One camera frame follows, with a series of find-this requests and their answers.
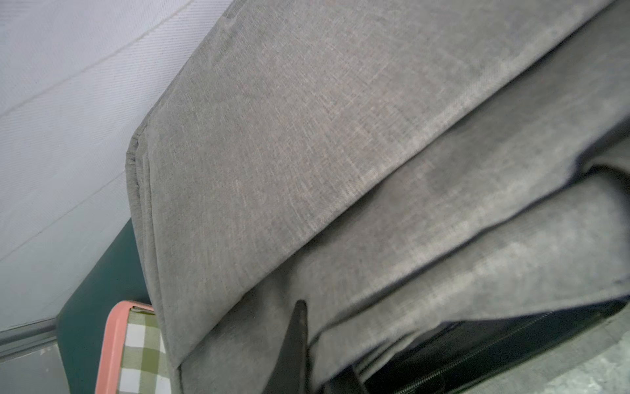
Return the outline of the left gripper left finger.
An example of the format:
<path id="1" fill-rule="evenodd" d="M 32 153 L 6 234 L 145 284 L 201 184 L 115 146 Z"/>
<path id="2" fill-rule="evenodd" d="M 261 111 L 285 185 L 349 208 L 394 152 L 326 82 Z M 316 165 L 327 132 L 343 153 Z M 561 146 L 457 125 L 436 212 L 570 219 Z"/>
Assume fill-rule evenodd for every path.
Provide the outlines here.
<path id="1" fill-rule="evenodd" d="M 308 393 L 308 305 L 298 300 L 264 394 Z"/>

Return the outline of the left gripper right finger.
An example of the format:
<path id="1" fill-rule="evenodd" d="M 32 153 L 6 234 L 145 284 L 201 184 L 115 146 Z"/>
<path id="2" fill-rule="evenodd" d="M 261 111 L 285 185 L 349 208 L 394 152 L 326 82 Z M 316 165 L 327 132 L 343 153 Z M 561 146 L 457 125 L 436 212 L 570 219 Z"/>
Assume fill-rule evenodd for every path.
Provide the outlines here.
<path id="1" fill-rule="evenodd" d="M 322 394 L 368 394 L 368 390 L 351 365 L 324 384 Z"/>

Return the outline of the grey zippered laptop bag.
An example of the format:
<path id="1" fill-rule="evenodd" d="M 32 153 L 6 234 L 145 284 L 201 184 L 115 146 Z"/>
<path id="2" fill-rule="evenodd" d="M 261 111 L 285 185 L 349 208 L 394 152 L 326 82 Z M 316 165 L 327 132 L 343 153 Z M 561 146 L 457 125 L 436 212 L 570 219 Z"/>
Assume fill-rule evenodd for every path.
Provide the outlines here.
<path id="1" fill-rule="evenodd" d="M 132 136 L 175 393 L 259 393 L 629 293 L 626 1 L 235 1 Z"/>

